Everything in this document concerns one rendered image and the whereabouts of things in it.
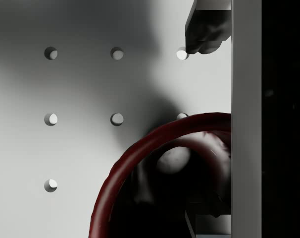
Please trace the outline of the red mug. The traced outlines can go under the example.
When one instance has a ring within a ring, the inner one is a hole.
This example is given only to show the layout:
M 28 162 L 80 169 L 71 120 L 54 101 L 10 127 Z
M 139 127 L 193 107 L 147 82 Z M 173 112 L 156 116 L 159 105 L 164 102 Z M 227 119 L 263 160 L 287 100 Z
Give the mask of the red mug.
M 120 189 L 134 167 L 148 154 L 191 133 L 223 131 L 231 134 L 231 114 L 204 113 L 164 124 L 130 146 L 112 166 L 102 184 L 91 215 L 88 238 L 108 238 L 109 221 Z

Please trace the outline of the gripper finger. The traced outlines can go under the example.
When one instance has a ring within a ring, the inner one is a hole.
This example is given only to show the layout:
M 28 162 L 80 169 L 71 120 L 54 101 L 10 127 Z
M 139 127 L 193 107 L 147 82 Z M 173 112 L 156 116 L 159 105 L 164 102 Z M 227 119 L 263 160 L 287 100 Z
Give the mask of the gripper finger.
M 232 34 L 232 0 L 194 0 L 185 24 L 188 54 L 210 54 Z
M 217 194 L 187 198 L 185 220 L 192 238 L 231 238 L 231 208 Z

